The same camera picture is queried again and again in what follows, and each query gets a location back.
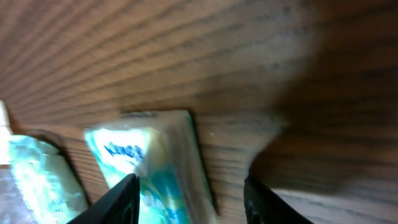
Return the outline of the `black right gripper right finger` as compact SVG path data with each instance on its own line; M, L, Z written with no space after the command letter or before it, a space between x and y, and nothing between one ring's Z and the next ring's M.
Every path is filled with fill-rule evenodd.
M312 224L252 176L244 180L243 192L248 224Z

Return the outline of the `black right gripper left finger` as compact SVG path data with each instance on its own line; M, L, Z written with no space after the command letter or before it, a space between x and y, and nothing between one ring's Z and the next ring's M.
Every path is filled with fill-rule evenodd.
M140 182L128 174L94 205L68 224L138 224Z

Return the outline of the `teal Kleenex tissue pack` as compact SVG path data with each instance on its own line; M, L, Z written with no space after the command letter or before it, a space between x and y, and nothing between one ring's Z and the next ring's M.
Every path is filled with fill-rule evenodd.
M188 111L128 113L84 137L109 188L138 176L139 223L217 222Z

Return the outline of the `teal snack bar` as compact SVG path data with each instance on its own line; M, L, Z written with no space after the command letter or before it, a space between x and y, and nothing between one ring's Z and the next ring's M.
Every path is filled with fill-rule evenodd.
M8 154L11 174L38 223L68 223L88 209L83 187L55 146L12 135Z

